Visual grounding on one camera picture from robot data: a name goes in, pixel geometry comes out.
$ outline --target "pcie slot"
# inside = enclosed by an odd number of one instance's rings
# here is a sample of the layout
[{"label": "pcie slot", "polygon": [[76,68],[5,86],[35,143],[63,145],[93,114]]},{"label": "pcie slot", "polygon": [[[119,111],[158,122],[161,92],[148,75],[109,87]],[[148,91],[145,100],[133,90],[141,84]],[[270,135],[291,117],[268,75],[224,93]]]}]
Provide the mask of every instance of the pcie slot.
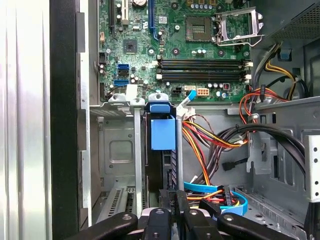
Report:
[{"label": "pcie slot", "polygon": [[241,70],[244,65],[239,60],[162,60],[159,62],[161,69],[165,70]]},{"label": "pcie slot", "polygon": [[155,27],[155,0],[148,0],[148,25],[151,35],[158,41]]},{"label": "pcie slot", "polygon": [[237,83],[245,79],[244,72],[162,71],[162,82]]},{"label": "pcie slot", "polygon": [[109,29],[112,31],[112,35],[115,34],[115,0],[109,0],[108,6],[108,23]]}]

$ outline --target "black pcie slot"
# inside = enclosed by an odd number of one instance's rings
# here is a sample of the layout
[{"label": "black pcie slot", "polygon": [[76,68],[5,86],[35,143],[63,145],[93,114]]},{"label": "black pcie slot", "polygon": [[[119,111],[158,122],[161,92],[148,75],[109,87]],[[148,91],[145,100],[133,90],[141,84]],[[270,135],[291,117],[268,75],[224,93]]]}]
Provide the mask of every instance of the black pcie slot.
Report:
[{"label": "black pcie slot", "polygon": [[244,80],[244,73],[212,71],[162,71],[162,82],[212,82],[238,83]]},{"label": "black pcie slot", "polygon": [[109,0],[108,6],[108,23],[109,29],[112,31],[112,35],[115,34],[115,0]]},{"label": "black pcie slot", "polygon": [[166,70],[240,70],[244,67],[239,60],[208,60],[208,59],[164,59],[159,62],[161,69]]}]

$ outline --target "ventilation holes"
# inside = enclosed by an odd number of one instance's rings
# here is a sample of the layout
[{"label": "ventilation holes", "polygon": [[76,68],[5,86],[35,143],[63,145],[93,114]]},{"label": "ventilation holes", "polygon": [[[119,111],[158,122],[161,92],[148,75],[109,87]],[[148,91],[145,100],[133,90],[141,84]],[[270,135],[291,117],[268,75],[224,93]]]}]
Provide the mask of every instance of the ventilation holes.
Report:
[{"label": "ventilation holes", "polygon": [[273,35],[274,39],[316,39],[320,37],[320,6]]}]

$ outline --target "metal bracket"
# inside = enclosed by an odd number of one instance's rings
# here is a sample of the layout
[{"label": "metal bracket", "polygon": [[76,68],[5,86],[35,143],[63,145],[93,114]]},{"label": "metal bracket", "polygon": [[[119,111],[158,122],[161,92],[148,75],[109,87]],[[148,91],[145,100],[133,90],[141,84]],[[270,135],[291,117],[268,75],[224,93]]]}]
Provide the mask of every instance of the metal bracket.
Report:
[{"label": "metal bracket", "polygon": [[320,202],[320,135],[306,136],[305,180],[306,196],[311,203]]},{"label": "metal bracket", "polygon": [[[244,14],[250,14],[251,15],[251,29],[252,33],[248,35],[237,35],[234,38],[228,37],[227,32],[227,18],[232,17],[238,17],[239,15]],[[215,15],[214,22],[217,24],[218,33],[216,36],[212,37],[212,41],[214,43],[217,43],[218,46],[235,46],[235,45],[250,45],[251,47],[254,47],[259,42],[261,42],[262,37],[264,35],[258,34],[259,31],[264,26],[263,22],[259,22],[259,20],[263,19],[263,16],[256,12],[255,7],[245,8],[245,9],[239,9],[235,11],[226,11],[222,13],[217,13]],[[239,41],[239,40],[248,40],[251,38],[259,38],[259,40],[255,44],[251,44],[250,42],[233,42],[233,43],[226,43],[225,42],[232,42],[232,41]]]}]

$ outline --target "gray metal frame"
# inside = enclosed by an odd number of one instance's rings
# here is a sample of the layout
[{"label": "gray metal frame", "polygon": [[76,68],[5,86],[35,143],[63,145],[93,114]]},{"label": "gray metal frame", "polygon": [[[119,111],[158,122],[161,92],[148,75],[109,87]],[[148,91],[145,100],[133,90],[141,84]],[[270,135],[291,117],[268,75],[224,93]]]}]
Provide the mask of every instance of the gray metal frame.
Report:
[{"label": "gray metal frame", "polygon": [[49,16],[48,0],[0,1],[2,240],[52,239]]}]

